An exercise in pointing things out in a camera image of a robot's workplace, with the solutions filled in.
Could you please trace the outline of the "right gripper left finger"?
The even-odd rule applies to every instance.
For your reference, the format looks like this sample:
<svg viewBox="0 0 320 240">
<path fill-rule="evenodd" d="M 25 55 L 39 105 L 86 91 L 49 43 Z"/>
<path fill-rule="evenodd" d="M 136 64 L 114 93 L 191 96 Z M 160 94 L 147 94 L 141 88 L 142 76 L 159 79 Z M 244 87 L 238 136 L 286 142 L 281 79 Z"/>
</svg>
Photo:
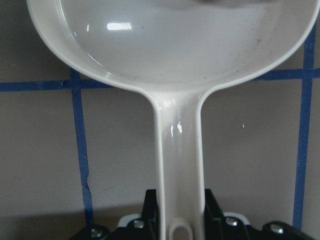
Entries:
<svg viewBox="0 0 320 240">
<path fill-rule="evenodd" d="M 158 240 L 159 215 L 156 190 L 145 192 L 141 214 L 124 216 L 117 228 L 110 231 L 107 227 L 93 224 L 82 228 L 72 240 Z"/>
</svg>

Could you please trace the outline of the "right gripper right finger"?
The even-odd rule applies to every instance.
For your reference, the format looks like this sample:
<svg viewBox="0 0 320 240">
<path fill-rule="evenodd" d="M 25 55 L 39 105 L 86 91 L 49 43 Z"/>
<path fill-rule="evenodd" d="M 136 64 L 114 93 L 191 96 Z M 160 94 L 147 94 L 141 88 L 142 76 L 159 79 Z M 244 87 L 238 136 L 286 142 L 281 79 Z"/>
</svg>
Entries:
<svg viewBox="0 0 320 240">
<path fill-rule="evenodd" d="M 311 240 L 312 237 L 281 221 L 271 221 L 261 230 L 241 214 L 223 213 L 213 192 L 205 191 L 204 232 L 206 240 Z"/>
</svg>

